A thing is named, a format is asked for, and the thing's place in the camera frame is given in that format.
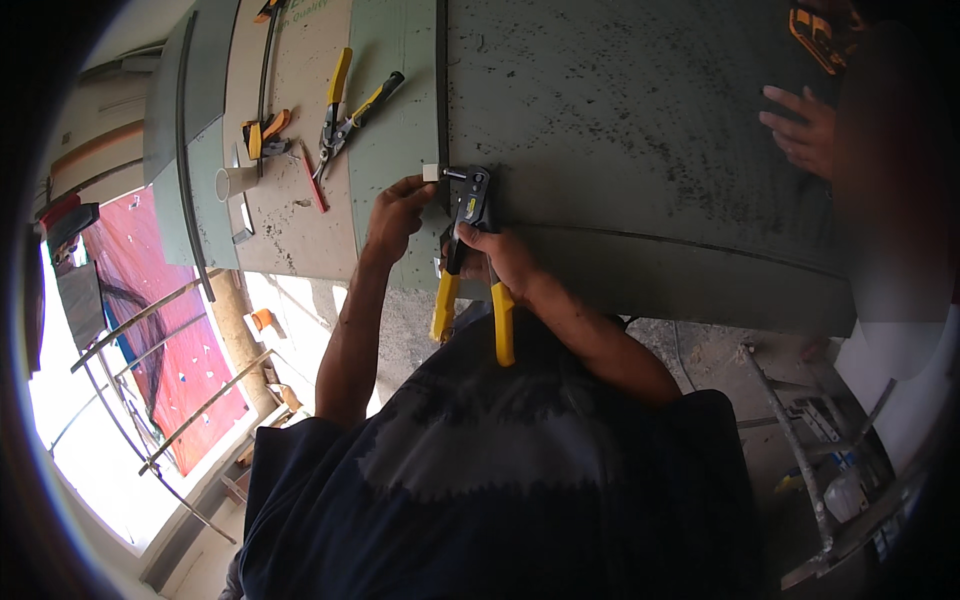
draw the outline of workbench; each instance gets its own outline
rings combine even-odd
[[[252,20],[262,5],[237,10],[225,165],[234,144],[251,164],[240,123],[256,112],[267,25]],[[380,190],[424,163],[476,163],[499,178],[502,220],[604,311],[847,335],[855,313],[826,187],[787,163],[756,116],[774,109],[763,84],[809,84],[828,102],[838,86],[791,37],[786,12],[763,0],[291,0],[267,88],[268,112],[292,110],[282,135],[294,155],[302,139],[317,164],[344,46],[354,53],[347,110],[391,71],[406,81],[331,161],[326,214],[297,162],[264,161],[247,193],[254,234],[235,246],[236,262],[348,279]],[[424,211],[392,285],[436,289],[446,201]],[[232,232],[243,226],[239,202],[219,208]]]

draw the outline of metal pipe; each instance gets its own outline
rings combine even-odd
[[[93,387],[97,390],[97,396],[100,398],[100,401],[103,402],[104,408],[107,409],[107,414],[110,415],[110,419],[113,421],[113,424],[116,425],[117,431],[119,431],[119,432],[120,432],[120,435],[123,436],[123,439],[127,441],[127,444],[130,445],[130,448],[131,448],[131,449],[133,450],[133,452],[136,454],[137,458],[139,458],[141,461],[142,461],[142,460],[146,460],[146,459],[143,458],[143,454],[140,452],[140,450],[136,447],[136,444],[133,443],[133,440],[130,439],[130,436],[127,435],[127,431],[123,428],[123,426],[120,425],[120,421],[117,420],[116,415],[114,415],[114,414],[113,414],[113,411],[110,410],[110,407],[109,407],[109,405],[107,404],[107,399],[104,397],[103,391],[102,391],[100,388],[97,388],[97,380],[93,378],[93,372],[90,370],[89,365],[87,365],[86,363],[84,363],[84,369],[86,369],[86,376],[90,378],[90,383],[92,383],[92,384],[93,384]],[[158,479],[159,482],[160,482],[161,484],[163,484],[163,487],[166,488],[171,494],[173,494],[174,497],[175,497],[177,500],[180,501],[180,504],[182,504],[182,505],[186,508],[186,510],[190,511],[190,513],[193,514],[193,516],[195,516],[195,517],[198,518],[200,521],[202,521],[204,525],[206,525],[207,527],[209,527],[209,528],[212,529],[213,531],[217,532],[218,534],[220,534],[220,535],[223,536],[224,538],[226,538],[230,543],[235,544],[235,543],[237,542],[237,540],[235,540],[234,538],[232,538],[226,531],[224,531],[223,529],[217,527],[216,525],[213,524],[212,521],[210,521],[210,519],[208,519],[208,518],[206,518],[205,516],[203,516],[203,515],[200,513],[200,511],[198,511],[196,508],[194,508],[192,504],[190,504],[189,502],[187,502],[187,501],[183,498],[183,496],[181,496],[180,494],[177,493],[176,490],[174,490],[173,488],[171,488],[171,487],[170,487],[170,484],[168,484],[166,481],[164,481],[163,476],[160,475],[159,469],[152,469],[152,473],[154,474],[154,476],[156,477],[156,479]]]
[[[876,418],[880,416],[880,411],[883,410],[883,407],[887,405],[887,400],[890,399],[890,395],[893,393],[894,387],[896,386],[896,379],[891,379],[887,382],[887,387],[883,389],[883,394],[881,394],[880,399],[876,401],[874,410],[870,411],[870,416],[867,417],[867,420],[863,421],[863,425],[860,427],[860,432],[853,441],[853,445],[860,445],[860,443],[863,442],[863,439],[867,437],[870,429],[874,426],[874,421],[876,421]]]
[[[103,390],[105,390],[105,389],[108,388],[108,387],[109,387],[109,384],[107,384],[107,385],[105,385],[104,387],[100,388],[100,391],[102,392]],[[71,420],[63,427],[63,430],[60,432],[60,434],[57,436],[57,438],[54,440],[54,442],[53,442],[52,444],[50,444],[50,449],[47,450],[48,452],[50,452],[50,455],[51,455],[51,456],[53,456],[54,448],[57,447],[57,442],[60,441],[60,438],[63,437],[63,434],[66,433],[66,430],[70,428],[70,425],[73,424],[73,421],[77,420],[77,417],[80,416],[80,413],[82,413],[83,411],[85,411],[85,410],[86,410],[86,407],[89,406],[90,404],[92,404],[92,403],[93,403],[93,400],[95,400],[95,399],[97,399],[97,395],[96,395],[96,394],[94,394],[93,397],[86,402],[86,404],[84,404],[83,406],[81,406],[81,407],[80,407],[80,410],[77,411],[77,414],[73,416],[73,419],[71,419]]]
[[[133,423],[133,430],[136,431],[136,436],[140,438],[140,442],[143,443],[143,451],[149,452],[150,446],[144,439],[143,432],[139,427],[136,426],[136,419],[133,417],[133,414],[131,414],[130,406],[127,405],[127,397],[123,395],[123,390],[120,389],[120,386],[117,384],[117,380],[113,378],[113,375],[110,373],[110,368],[107,365],[107,359],[104,358],[104,354],[102,352],[97,352],[97,359],[100,361],[100,367],[107,375],[107,384],[113,389],[113,393],[117,395],[117,398],[120,400],[120,404],[127,411],[127,416],[130,417],[130,420]]]
[[[132,123],[128,123],[126,125],[121,125],[120,127],[110,130],[106,133],[101,133],[93,139],[87,140],[80,146],[77,146],[57,160],[54,160],[50,165],[50,177],[56,179],[57,175],[63,173],[63,171],[65,171],[68,167],[76,164],[84,158],[92,156],[104,148],[118,142],[122,142],[123,140],[137,135],[138,133],[143,133],[143,119],[133,121]]]
[[[777,416],[777,420],[780,422],[780,428],[783,430],[783,434],[786,436],[787,441],[790,442],[790,449],[793,450],[793,456],[797,459],[797,466],[800,467],[800,473],[804,476],[806,492],[810,496],[810,505],[813,507],[813,515],[817,519],[817,530],[820,532],[820,541],[823,545],[821,553],[826,554],[830,551],[830,548],[833,547],[833,534],[830,531],[830,525],[827,521],[827,507],[824,505],[824,499],[817,489],[817,480],[813,472],[813,467],[811,467],[809,461],[806,460],[806,454],[800,443],[800,438],[797,437],[797,431],[793,428],[793,424],[790,422],[786,411],[783,410],[783,405],[780,404],[777,393],[774,392],[771,387],[770,380],[767,379],[760,365],[756,363],[754,356],[750,353],[746,345],[741,344],[740,349],[746,357],[747,365],[750,366],[751,370],[753,370],[759,379],[764,396],[767,398],[767,403],[770,404],[770,408],[773,409],[774,415]]]
[[[147,472],[147,469],[153,465],[154,461],[158,459],[160,455],[163,454],[163,452],[166,451],[166,449],[169,448],[170,445],[173,442],[175,442],[177,438],[183,434],[184,431],[186,431],[187,427],[193,424],[193,421],[197,420],[200,417],[200,415],[204,413],[206,409],[210,408],[210,406],[212,406],[214,402],[219,400],[221,396],[223,396],[230,390],[230,388],[236,385],[237,381],[240,381],[245,376],[247,376],[249,372],[253,371],[254,367],[256,367],[257,365],[265,361],[267,357],[273,353],[274,351],[272,349],[269,349],[263,354],[260,354],[259,356],[254,358],[253,362],[247,365],[247,367],[244,370],[240,371],[235,377],[233,377],[230,381],[228,381],[227,385],[220,388],[220,390],[218,390],[216,394],[211,396],[208,401],[204,402],[203,406],[198,408],[196,411],[194,411],[192,415],[187,417],[187,419],[183,422],[183,424],[181,424],[176,431],[170,434],[170,436],[166,439],[166,441],[164,441],[164,443],[160,445],[160,448],[156,452],[151,454],[150,458],[147,459],[146,462],[144,462],[143,467],[140,468],[139,474],[142,475],[143,473]]]
[[[206,274],[206,259],[204,247],[200,240],[197,226],[197,209],[193,205],[193,188],[190,186],[190,163],[186,153],[186,122],[184,109],[184,95],[186,93],[186,64],[190,56],[190,41],[193,39],[193,28],[197,23],[197,12],[190,13],[186,21],[186,32],[183,34],[183,46],[180,48],[180,65],[177,68],[177,99],[174,104],[174,145],[177,150],[177,179],[180,183],[180,204],[183,206],[183,220],[186,221],[186,236],[190,241],[190,251],[193,253],[197,271],[200,273],[200,282],[204,286],[204,294],[209,302],[216,301],[210,278]]]
[[[195,509],[192,504],[190,504],[189,502],[187,502],[187,501],[183,498],[183,496],[181,496],[180,494],[177,493],[176,490],[174,490],[173,488],[171,488],[171,487],[170,487],[170,484],[168,484],[168,483],[166,482],[166,480],[163,479],[163,477],[160,475],[159,471],[154,471],[154,475],[156,475],[156,479],[159,480],[159,482],[160,482],[161,484],[163,484],[163,487],[166,488],[171,494],[173,494],[174,497],[175,497],[177,500],[180,501],[180,504],[182,504],[182,505],[184,506],[184,508],[186,508],[186,510],[190,511],[190,513],[192,513],[193,516],[195,516],[196,518],[198,518],[204,525],[206,525],[207,527],[209,527],[209,528],[212,529],[213,531],[217,532],[218,534],[220,534],[220,535],[223,536],[224,538],[226,538],[227,541],[229,541],[229,542],[232,543],[233,545],[236,545],[237,540],[235,540],[229,533],[227,533],[227,532],[224,531],[223,529],[217,527],[217,526],[213,523],[213,521],[211,521],[210,519],[208,519],[208,518],[206,518],[205,516],[203,516],[203,515],[200,513],[200,511],[198,511],[197,509]]]
[[[90,370],[90,366],[84,363],[84,369],[86,369],[86,376],[90,378],[90,383],[93,384],[93,387],[97,390],[97,396],[100,398],[100,401],[103,402],[104,408],[107,410],[107,414],[110,416],[110,420],[113,421],[113,424],[117,426],[117,431],[120,432],[120,435],[123,436],[123,439],[127,441],[127,444],[130,445],[130,448],[133,449],[133,452],[136,453],[137,458],[141,461],[144,460],[143,453],[140,452],[140,449],[136,447],[136,444],[133,443],[133,440],[130,439],[130,436],[127,435],[127,430],[123,428],[123,425],[120,424],[120,421],[117,420],[117,416],[113,414],[113,411],[110,410],[110,405],[107,404],[107,399],[104,397],[104,393],[100,391],[100,388],[97,388],[97,380],[93,378],[93,372]]]
[[[217,275],[219,275],[220,273],[223,273],[224,271],[226,271],[226,269],[214,269],[213,271],[211,271],[211,272],[209,273],[209,276],[211,276],[211,277],[216,277]],[[116,329],[114,329],[114,330],[112,330],[110,333],[108,333],[108,334],[104,337],[104,339],[102,339],[102,340],[100,340],[99,342],[97,342],[96,344],[94,344],[94,345],[93,345],[93,348],[87,350],[85,354],[82,354],[81,357],[80,357],[80,359],[79,359],[76,363],[73,364],[73,367],[70,367],[70,372],[77,372],[77,371],[80,369],[80,367],[82,367],[83,365],[86,364],[86,361],[90,360],[90,359],[91,359],[97,352],[99,352],[100,350],[106,348],[107,345],[109,345],[113,340],[115,340],[115,339],[117,339],[118,337],[120,337],[121,335],[123,335],[123,332],[124,332],[124,331],[126,331],[127,329],[130,329],[130,328],[133,327],[135,324],[139,323],[139,322],[140,322],[141,320],[143,320],[143,319],[146,319],[146,318],[149,317],[150,315],[153,315],[155,312],[157,312],[157,310],[159,310],[159,309],[162,308],[163,306],[166,306],[166,305],[169,304],[170,302],[176,300],[176,299],[179,298],[180,296],[183,296],[184,294],[186,294],[187,292],[189,292],[189,291],[192,290],[193,288],[197,287],[197,285],[199,285],[199,284],[202,283],[202,282],[203,282],[203,278],[202,278],[202,277],[197,278],[197,279],[194,279],[193,281],[191,281],[191,282],[187,283],[186,285],[184,285],[183,287],[181,287],[179,290],[175,290],[175,291],[167,294],[166,296],[164,296],[164,297],[161,298],[160,300],[157,300],[156,302],[154,302],[154,303],[151,304],[150,306],[147,306],[146,308],[144,308],[144,309],[141,310],[140,312],[136,313],[135,315],[133,315],[132,317],[130,317],[129,319],[127,319],[127,320],[126,320],[123,324],[121,324],[119,327],[117,327]]]
[[[762,419],[744,419],[736,422],[737,429],[753,429],[754,427],[763,427],[764,425],[776,425],[779,423],[776,417],[763,417]]]
[[[806,394],[816,394],[820,395],[820,389],[811,385],[804,385],[802,383],[792,383],[790,381],[779,381],[778,379],[767,379],[770,382],[770,387],[774,390],[781,390],[783,392],[802,392]]]
[[[134,158],[133,160],[131,160],[131,161],[129,161],[129,162],[125,162],[125,163],[123,163],[123,164],[118,164],[117,166],[115,166],[115,167],[113,167],[113,168],[107,169],[107,170],[104,171],[103,173],[99,173],[99,174],[97,174],[97,175],[94,175],[94,176],[91,177],[90,179],[74,185],[73,187],[71,187],[71,188],[68,189],[67,191],[65,191],[65,192],[63,192],[62,194],[60,194],[59,196],[57,196],[55,199],[53,199],[53,200],[48,200],[48,202],[43,206],[43,208],[41,208],[39,211],[36,212],[36,215],[34,215],[34,219],[37,219],[37,220],[39,221],[39,219],[40,219],[43,215],[45,215],[45,214],[47,214],[48,212],[50,212],[50,209],[51,209],[51,208],[53,208],[53,207],[56,206],[57,204],[60,204],[61,202],[63,202],[63,201],[66,200],[67,198],[69,198],[72,194],[79,194],[80,192],[84,191],[87,187],[93,185],[94,183],[97,183],[97,182],[99,182],[99,181],[105,180],[105,179],[108,178],[109,176],[111,176],[111,175],[116,175],[117,173],[120,173],[121,171],[126,171],[127,169],[129,169],[129,168],[131,168],[131,167],[135,167],[135,166],[138,165],[138,164],[143,164],[143,158]],[[47,189],[47,194],[50,194],[50,192],[51,192],[51,189],[48,188],[48,189]]]
[[[206,316],[206,313],[201,313],[201,314],[197,315],[196,317],[194,317],[193,319],[191,319],[190,321],[187,321],[186,323],[184,323],[184,324],[182,324],[181,326],[179,326],[179,327],[177,327],[176,329],[174,329],[174,330],[173,330],[173,333],[171,333],[171,334],[168,335],[167,337],[163,338],[162,340],[160,340],[159,342],[157,342],[157,343],[154,344],[153,346],[151,346],[150,349],[148,349],[148,350],[147,350],[146,352],[144,352],[143,354],[140,354],[140,355],[137,356],[135,359],[131,360],[131,362],[130,362],[126,367],[124,367],[123,369],[121,369],[120,371],[118,371],[117,374],[113,376],[113,378],[114,378],[114,379],[119,378],[120,375],[122,375],[122,374],[124,374],[125,372],[129,371],[130,369],[132,369],[132,368],[133,368],[133,365],[138,364],[141,360],[143,360],[144,358],[150,356],[155,350],[157,350],[158,348],[160,348],[161,346],[163,346],[164,344],[166,344],[167,342],[169,342],[170,339],[173,338],[175,335],[177,335],[178,333],[180,333],[181,331],[183,331],[184,329],[186,329],[186,328],[189,327],[190,325],[196,323],[197,321],[199,321],[200,319],[202,319],[202,318],[205,317],[205,316]]]

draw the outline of yellow handle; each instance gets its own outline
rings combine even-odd
[[[496,282],[493,296],[493,330],[496,335],[496,362],[501,367],[514,364],[514,299],[503,281]]]
[[[367,112],[367,109],[370,108],[370,105],[373,104],[373,101],[376,100],[377,96],[379,96],[382,92],[383,92],[383,85],[378,87],[376,91],[370,95],[370,98],[367,99],[367,102],[360,105],[360,108],[355,110],[353,114],[350,116],[350,118],[353,119],[354,121],[357,121],[361,117],[363,117],[363,113]]]
[[[430,324],[430,339],[434,342],[446,342],[453,326],[453,301],[460,289],[460,276],[451,275],[444,269],[440,273],[440,287],[437,288],[437,305],[433,308],[433,323]]]
[[[333,79],[330,80],[330,89],[326,92],[326,103],[328,105],[337,104],[343,99],[344,82],[347,81],[347,70],[350,69],[351,60],[353,60],[352,50],[344,48],[340,51],[337,68],[333,71]]]

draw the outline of cable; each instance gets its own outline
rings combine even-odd
[[[690,375],[686,373],[686,367],[684,366],[684,360],[680,355],[680,333],[677,332],[677,322],[672,321],[673,323],[673,349],[677,353],[677,362],[680,364],[680,370],[684,372],[684,377],[686,377],[686,382],[690,384],[690,390],[693,392],[697,391],[697,386],[693,385],[693,381],[690,380]]]

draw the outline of scaffolding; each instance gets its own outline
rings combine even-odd
[[[220,273],[224,273],[225,271],[226,271],[225,269],[216,269],[214,271],[211,271],[208,276],[214,277],[216,275],[219,275]],[[57,442],[60,441],[60,439],[63,437],[63,434],[66,433],[67,429],[70,428],[70,426],[74,423],[77,417],[88,406],[90,406],[96,399],[99,398],[100,402],[103,404],[104,408],[107,410],[107,414],[109,415],[110,419],[113,421],[113,424],[116,426],[117,430],[120,432],[120,435],[123,436],[124,440],[130,446],[133,452],[136,454],[137,458],[143,462],[143,467],[140,468],[139,474],[143,475],[147,471],[152,473],[154,477],[156,477],[156,479],[160,482],[160,484],[164,488],[166,488],[167,491],[170,492],[170,494],[172,494],[178,500],[178,502],[182,504],[187,511],[190,512],[191,515],[199,519],[200,522],[202,522],[205,526],[209,527],[213,531],[223,536],[224,539],[229,541],[231,544],[236,544],[237,540],[235,540],[227,532],[225,532],[223,529],[221,529],[220,527],[215,525],[213,522],[211,522],[209,518],[201,514],[196,509],[196,507],[194,507],[192,504],[187,502],[183,496],[177,493],[177,491],[170,486],[170,484],[163,478],[163,475],[160,472],[159,465],[156,463],[156,461],[161,456],[164,455],[164,453],[168,450],[170,445],[173,444],[177,440],[177,438],[179,438],[183,434],[183,432],[185,432],[187,428],[204,413],[204,411],[206,411],[210,406],[212,406],[213,403],[216,402],[218,399],[223,397],[230,389],[233,388],[234,385],[236,385],[237,382],[243,379],[243,377],[249,374],[258,365],[263,363],[263,361],[265,361],[267,358],[269,358],[270,355],[274,353],[274,351],[272,349],[268,349],[267,351],[263,352],[262,354],[257,356],[255,359],[253,359],[253,361],[250,362],[249,365],[247,365],[238,374],[236,374],[235,377],[233,377],[229,382],[227,382],[227,384],[225,384],[219,391],[217,391],[216,394],[214,394],[206,402],[204,402],[204,404],[200,408],[198,408],[196,411],[194,411],[193,414],[187,417],[186,420],[183,422],[183,424],[180,427],[178,427],[177,430],[174,431],[170,436],[168,436],[167,439],[162,444],[159,444],[157,447],[157,450],[154,451],[149,456],[147,456],[144,452],[142,452],[140,448],[137,446],[137,444],[133,441],[133,439],[130,437],[130,434],[127,433],[127,430],[124,429],[123,425],[120,423],[119,419],[116,417],[116,415],[113,414],[113,411],[110,410],[107,398],[104,396],[104,391],[106,389],[112,389],[113,392],[116,394],[116,396],[119,398],[121,404],[125,406],[125,408],[128,410],[128,413],[129,413],[130,407],[126,399],[126,395],[124,394],[125,384],[123,381],[123,375],[126,372],[128,372],[133,365],[136,365],[137,363],[142,361],[145,357],[150,355],[152,352],[156,351],[158,348],[162,348],[163,345],[166,344],[170,339],[172,339],[179,333],[186,330],[187,327],[196,323],[201,318],[205,317],[206,313],[197,315],[196,317],[193,317],[186,323],[177,327],[177,329],[175,329],[172,333],[166,336],[163,340],[156,343],[155,345],[153,345],[152,347],[144,351],[141,355],[131,360],[128,363],[127,367],[125,367],[124,369],[122,369],[116,374],[110,372],[109,366],[107,364],[107,360],[104,358],[104,355],[103,355],[104,348],[107,345],[109,345],[113,340],[116,340],[118,337],[120,337],[120,335],[123,334],[124,331],[129,330],[135,324],[146,319],[150,315],[153,315],[155,312],[157,312],[157,310],[160,307],[171,302],[172,300],[175,300],[176,298],[179,298],[186,292],[196,288],[198,285],[202,285],[203,280],[204,280],[203,277],[198,277],[197,279],[194,279],[193,281],[187,283],[186,285],[179,288],[178,290],[168,294],[164,298],[157,300],[150,306],[147,306],[136,315],[133,315],[133,317],[131,317],[129,320],[127,320],[126,322],[118,326],[116,329],[111,331],[108,335],[104,336],[100,341],[98,341],[90,349],[88,349],[86,352],[84,352],[81,355],[80,359],[77,361],[76,364],[74,364],[70,372],[76,372],[79,369],[84,369],[86,371],[87,377],[90,379],[91,385],[93,385],[94,390],[96,390],[96,396],[94,396],[86,404],[84,404],[84,406],[81,407],[79,411],[77,411],[77,414],[74,415],[74,417],[70,420],[70,422],[68,422],[66,426],[63,427],[63,430],[60,432],[60,434],[51,444],[49,452],[51,454],[53,453],[54,447],[57,445]],[[97,383],[96,378],[93,375],[93,371],[90,369],[89,365],[87,364],[89,360],[92,359],[94,356],[97,357],[101,367],[104,370],[104,373],[107,375],[107,380],[108,380],[107,385],[101,386]],[[150,448],[149,448],[149,444],[147,443],[147,440],[142,435],[140,427],[137,426],[136,419],[133,414],[131,414],[131,417],[134,418],[134,428],[136,429],[137,433],[140,435],[141,442],[144,444],[144,450],[149,452]]]

